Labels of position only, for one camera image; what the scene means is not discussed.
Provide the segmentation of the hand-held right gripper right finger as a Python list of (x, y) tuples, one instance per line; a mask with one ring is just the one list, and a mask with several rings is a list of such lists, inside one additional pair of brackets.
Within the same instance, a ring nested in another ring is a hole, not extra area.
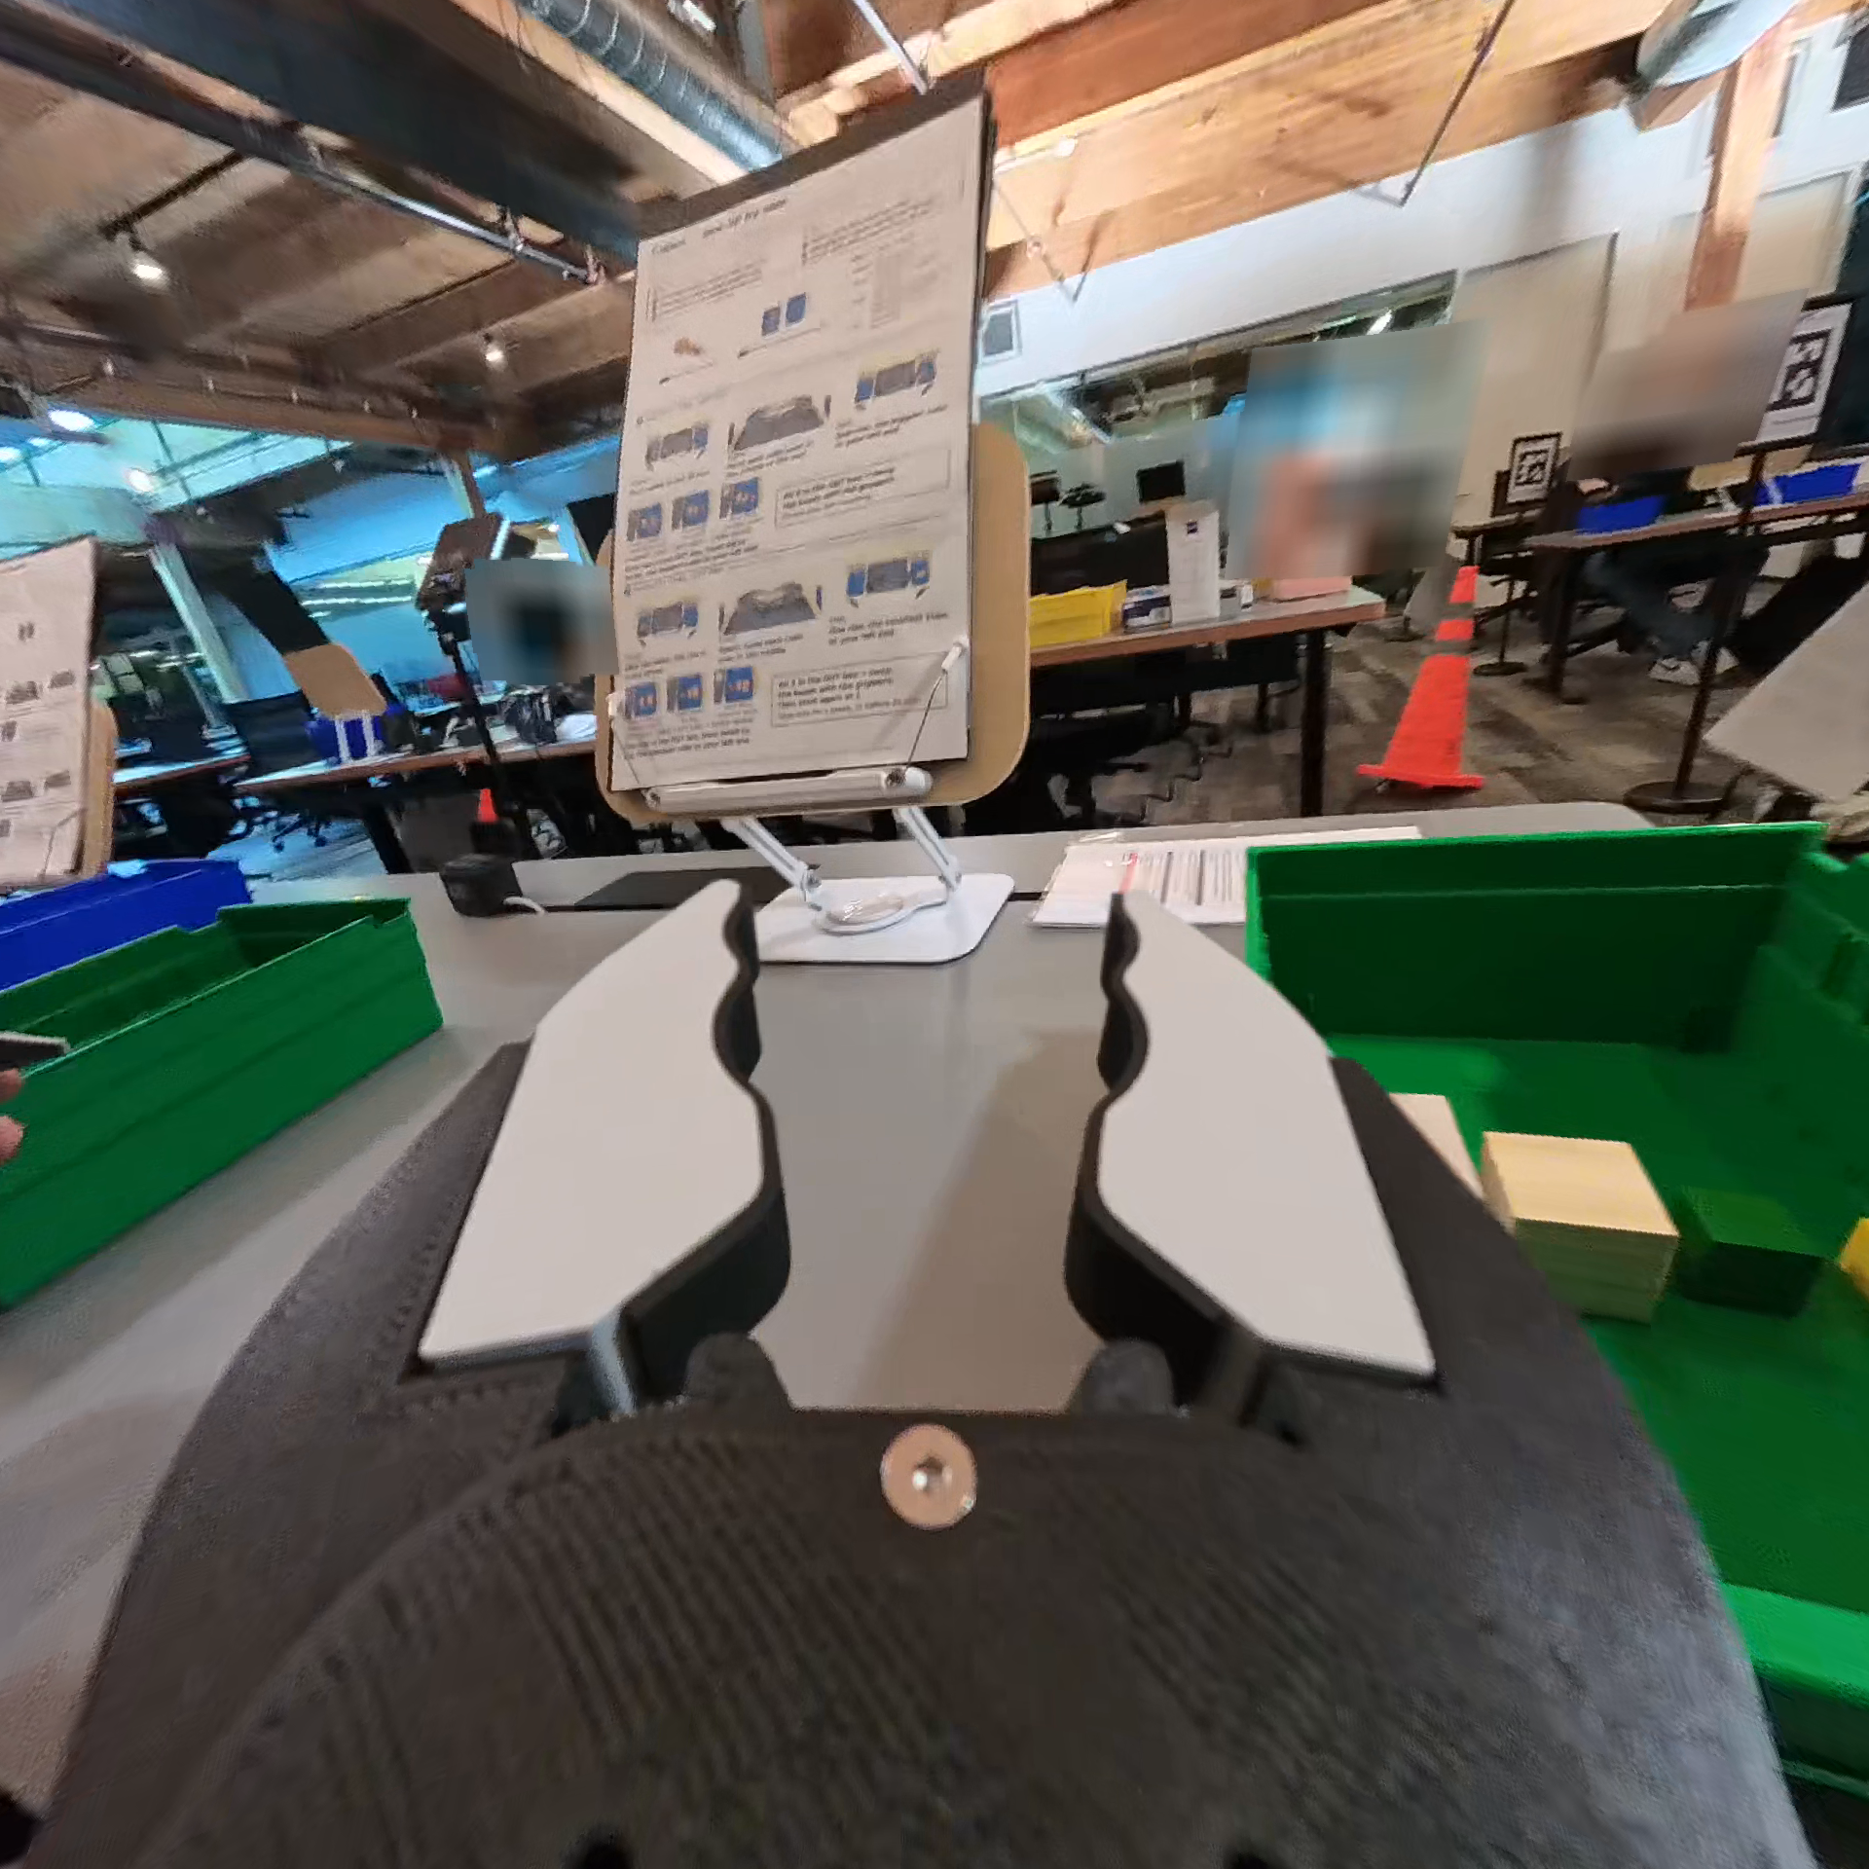
[(1425, 1386), (1435, 1356), (1336, 1063), (1258, 972), (1148, 897), (1107, 907), (1103, 1095), (1066, 1296), (1175, 1386), (1228, 1356)]

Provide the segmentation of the large wooden cube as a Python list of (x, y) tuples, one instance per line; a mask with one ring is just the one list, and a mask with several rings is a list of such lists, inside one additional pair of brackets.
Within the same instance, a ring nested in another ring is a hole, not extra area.
[(1413, 1123), (1413, 1131), (1430, 1144), (1449, 1170), (1478, 1199), (1485, 1202), (1479, 1169), (1463, 1142), (1453, 1103), (1438, 1093), (1423, 1091), (1392, 1091), (1390, 1103)]

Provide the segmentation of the medium wooden cube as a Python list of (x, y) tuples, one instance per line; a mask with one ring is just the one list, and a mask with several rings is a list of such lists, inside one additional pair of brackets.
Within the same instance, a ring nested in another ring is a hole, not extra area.
[(1581, 1317), (1653, 1317), (1679, 1233), (1626, 1142), (1489, 1131), (1479, 1177), (1485, 1206), (1555, 1298)]

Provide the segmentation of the green plastic bin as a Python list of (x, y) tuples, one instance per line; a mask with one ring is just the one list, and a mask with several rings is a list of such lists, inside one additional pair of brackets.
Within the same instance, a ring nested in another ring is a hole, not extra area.
[(228, 907), (11, 988), (1, 1013), (67, 1043), (14, 1102), (3, 1309), (443, 1024), (401, 897)]
[[(1626, 1142), (1664, 1204), (1866, 1215), (1864, 860), (1815, 825), (1264, 848), (1246, 960), (1389, 1091), (1484, 1132)], [(1864, 1799), (1866, 1322), (1670, 1296), (1589, 1322), (1673, 1465), (1789, 1775)]]

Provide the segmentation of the green cube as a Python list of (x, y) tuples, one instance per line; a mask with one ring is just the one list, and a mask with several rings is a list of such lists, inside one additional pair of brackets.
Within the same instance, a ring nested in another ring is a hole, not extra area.
[(1678, 1230), (1668, 1290), (1686, 1301), (1791, 1319), (1838, 1260), (1835, 1240), (1769, 1197), (1690, 1184), (1670, 1195), (1668, 1210)]

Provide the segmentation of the dark flat pad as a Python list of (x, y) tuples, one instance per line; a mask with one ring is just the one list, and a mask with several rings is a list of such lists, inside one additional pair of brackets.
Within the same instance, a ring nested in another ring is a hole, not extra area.
[(640, 913), (663, 914), (699, 897), (717, 881), (739, 889), (758, 909), (783, 895), (788, 881), (766, 866), (702, 866), (699, 871), (625, 873), (573, 900), (576, 913)]

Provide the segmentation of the printed paper sheet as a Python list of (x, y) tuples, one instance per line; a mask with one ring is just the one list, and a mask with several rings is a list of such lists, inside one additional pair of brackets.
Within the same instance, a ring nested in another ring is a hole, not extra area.
[(1336, 833), (1251, 833), (1117, 844), (1095, 834), (1071, 844), (1034, 909), (1036, 929), (1102, 931), (1110, 901), (1156, 901), (1192, 929), (1248, 923), (1248, 858), (1257, 850), (1415, 842), (1413, 825)]

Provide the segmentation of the orange traffic cone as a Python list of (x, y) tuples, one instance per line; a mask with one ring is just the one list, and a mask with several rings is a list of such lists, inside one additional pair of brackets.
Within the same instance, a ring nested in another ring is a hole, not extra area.
[(1362, 763), (1360, 779), (1415, 793), (1472, 793), (1484, 785), (1478, 773), (1466, 771), (1463, 760), (1478, 581), (1479, 575), (1470, 565), (1453, 575), (1430, 652), (1416, 671), (1385, 752), (1374, 763)]

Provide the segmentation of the long wooden edged table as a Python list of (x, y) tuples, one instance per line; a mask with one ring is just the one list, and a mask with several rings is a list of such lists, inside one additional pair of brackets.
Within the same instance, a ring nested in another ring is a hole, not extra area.
[(1300, 769), (1297, 814), (1323, 814), (1325, 783), (1325, 713), (1331, 671), (1325, 640), (1385, 620), (1385, 601), (1376, 592), (1351, 585), (1307, 598), (1261, 598), (1231, 617), (1194, 624), (1160, 624), (1124, 628), (1112, 635), (1059, 646), (1041, 646), (1030, 654), (1033, 705), (1030, 717), (1066, 717), (1103, 705), (1128, 710), (1150, 705), (1156, 696), (1199, 690), (1192, 668), (1150, 672), (1126, 684), (1105, 682), (1102, 671), (1118, 664), (1154, 664), (1159, 656), (1192, 656), (1194, 650), (1231, 647), (1235, 644), (1292, 642), (1300, 658)]

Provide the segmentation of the cardboard sign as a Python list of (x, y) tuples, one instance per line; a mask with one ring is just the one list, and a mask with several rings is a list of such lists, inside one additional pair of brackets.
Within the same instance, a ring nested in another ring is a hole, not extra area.
[(329, 720), (378, 717), (390, 702), (358, 656), (341, 644), (321, 642), (282, 654), (287, 675), (306, 705)]

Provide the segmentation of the yellow plastic bin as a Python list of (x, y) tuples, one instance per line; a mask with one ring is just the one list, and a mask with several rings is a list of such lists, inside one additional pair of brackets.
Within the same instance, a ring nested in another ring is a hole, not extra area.
[(1074, 647), (1117, 637), (1130, 588), (1126, 581), (1034, 594), (1027, 604), (1027, 642), (1033, 652)]

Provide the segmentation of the blue plastic bin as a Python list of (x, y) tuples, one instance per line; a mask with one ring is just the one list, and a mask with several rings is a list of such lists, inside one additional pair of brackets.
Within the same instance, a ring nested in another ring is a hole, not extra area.
[(169, 929), (206, 929), (219, 910), (248, 903), (245, 873), (210, 858), (135, 860), (90, 880), (9, 895), (1, 901), (1, 990)]

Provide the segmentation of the black tripod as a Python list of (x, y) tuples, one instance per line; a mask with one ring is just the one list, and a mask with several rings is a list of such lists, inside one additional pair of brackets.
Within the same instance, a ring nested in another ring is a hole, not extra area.
[(474, 726), (474, 739), (479, 741), (486, 771), (486, 785), (493, 795), (499, 819), (504, 825), (504, 846), (511, 854), (521, 854), (524, 850), (522, 833), (529, 825), (522, 806), (511, 795), (486, 713), (483, 710), (475, 676), (470, 675), (463, 656), (463, 646), (472, 637), (464, 620), (464, 579), (474, 565), (489, 563), (496, 557), (496, 547), (504, 539), (504, 528), (507, 523), (492, 513), (445, 525), (416, 591), (413, 608), (426, 621), (440, 654), (457, 676), (457, 696)]

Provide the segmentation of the wooden white document stand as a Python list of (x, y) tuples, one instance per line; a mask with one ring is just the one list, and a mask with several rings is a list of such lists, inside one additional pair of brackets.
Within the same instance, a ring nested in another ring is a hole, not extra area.
[[(932, 90), (950, 83), (986, 90), (980, 79), (947, 79)], [(826, 144), (862, 133), (924, 93), (887, 104)], [(687, 202), (675, 202), (659, 232)], [(974, 424), (971, 389), (968, 755), (946, 763), (881, 763), (792, 779), (655, 785), (645, 795), (614, 790), (614, 675), (599, 678), (594, 762), (600, 798), (638, 828), (713, 823), (780, 874), (788, 889), (754, 914), (758, 952), (768, 963), (944, 967), (965, 960), (1013, 900), (1013, 878), (965, 874), (932, 813), (978, 802), (1020, 756), (1030, 730), (1027, 604), (1030, 497), (1020, 457), (1013, 442)]]

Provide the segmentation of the printed instruction sheet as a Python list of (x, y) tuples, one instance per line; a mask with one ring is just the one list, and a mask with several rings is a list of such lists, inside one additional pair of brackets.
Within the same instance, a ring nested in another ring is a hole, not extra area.
[(938, 84), (643, 241), (614, 790), (968, 755), (991, 154), (986, 90)]
[(77, 878), (88, 763), (92, 539), (1, 565), (1, 889)]

